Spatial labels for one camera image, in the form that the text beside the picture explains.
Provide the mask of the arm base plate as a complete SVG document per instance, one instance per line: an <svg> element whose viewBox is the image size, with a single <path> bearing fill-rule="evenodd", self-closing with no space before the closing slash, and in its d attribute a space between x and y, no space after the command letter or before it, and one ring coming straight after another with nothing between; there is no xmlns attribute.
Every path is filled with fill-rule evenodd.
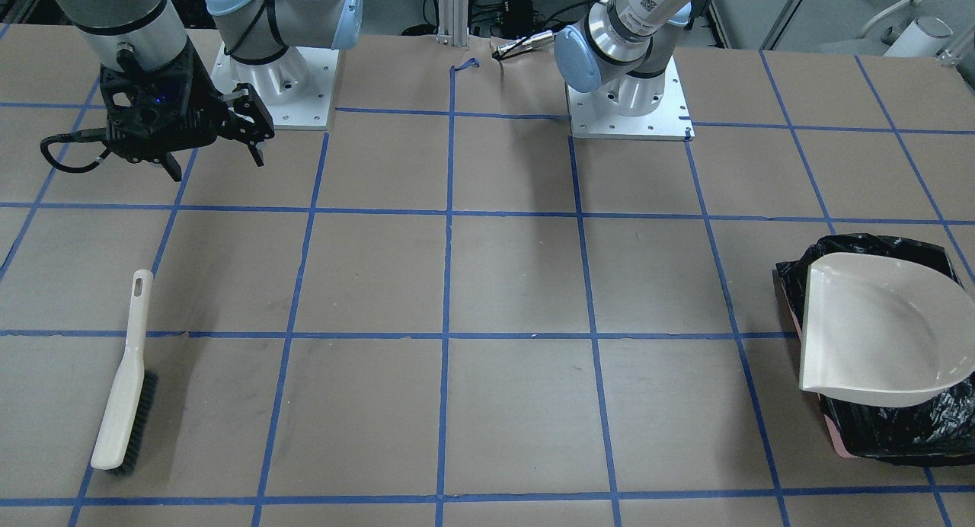
<svg viewBox="0 0 975 527"><path fill-rule="evenodd" d="M665 139L695 137L676 60L661 75L623 75L593 92L565 86L571 135L579 139Z"/></svg>
<svg viewBox="0 0 975 527"><path fill-rule="evenodd" d="M219 90L229 92L239 82L250 83L264 101L276 130L328 131L344 51L290 47L274 62L245 65L223 50L220 45L210 73Z"/></svg>

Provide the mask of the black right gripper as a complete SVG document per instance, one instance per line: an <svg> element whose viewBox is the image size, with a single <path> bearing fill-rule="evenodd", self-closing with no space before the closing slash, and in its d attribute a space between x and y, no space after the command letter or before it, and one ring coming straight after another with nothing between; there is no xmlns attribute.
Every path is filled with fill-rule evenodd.
<svg viewBox="0 0 975 527"><path fill-rule="evenodd" d="M100 140L109 152L156 162L181 183L184 169L172 152L210 145L222 132L224 139L247 146L255 166L264 166L261 145L275 134L266 104L251 84L236 84L222 97L191 40L159 69L144 69L129 43L118 45L115 58L118 69L100 70L107 108Z"/></svg>

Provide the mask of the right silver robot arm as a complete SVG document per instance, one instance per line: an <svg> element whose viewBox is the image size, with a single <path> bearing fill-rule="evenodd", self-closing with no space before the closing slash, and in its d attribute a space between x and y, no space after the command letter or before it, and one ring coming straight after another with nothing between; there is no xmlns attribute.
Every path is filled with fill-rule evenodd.
<svg viewBox="0 0 975 527"><path fill-rule="evenodd" d="M230 59L223 92L200 58L173 0L56 0L100 59L104 127L42 139L53 169L79 175L109 155L184 176L177 150L240 142L257 166L275 135L269 107L311 87L302 49L356 46L363 0L204 0Z"/></svg>

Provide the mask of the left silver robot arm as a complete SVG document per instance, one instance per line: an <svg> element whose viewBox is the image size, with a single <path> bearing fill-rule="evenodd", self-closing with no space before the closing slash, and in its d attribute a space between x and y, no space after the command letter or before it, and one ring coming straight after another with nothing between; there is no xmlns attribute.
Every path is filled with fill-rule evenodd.
<svg viewBox="0 0 975 527"><path fill-rule="evenodd" d="M656 110L668 63L689 23L692 0L599 0L558 31L554 55L565 84L600 93L624 117Z"/></svg>

